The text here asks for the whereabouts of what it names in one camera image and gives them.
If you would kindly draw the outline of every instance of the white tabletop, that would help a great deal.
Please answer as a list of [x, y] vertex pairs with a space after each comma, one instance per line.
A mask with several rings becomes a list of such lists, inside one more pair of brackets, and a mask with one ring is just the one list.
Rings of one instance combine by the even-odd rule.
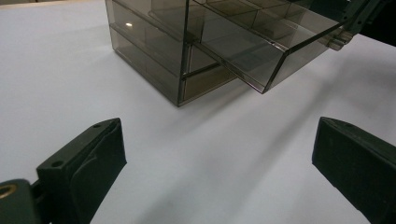
[[181, 108], [111, 48], [104, 1], [0, 7], [0, 182], [121, 118], [128, 164], [92, 223], [368, 223], [311, 164], [321, 116], [396, 145], [396, 48], [357, 35], [260, 95]]

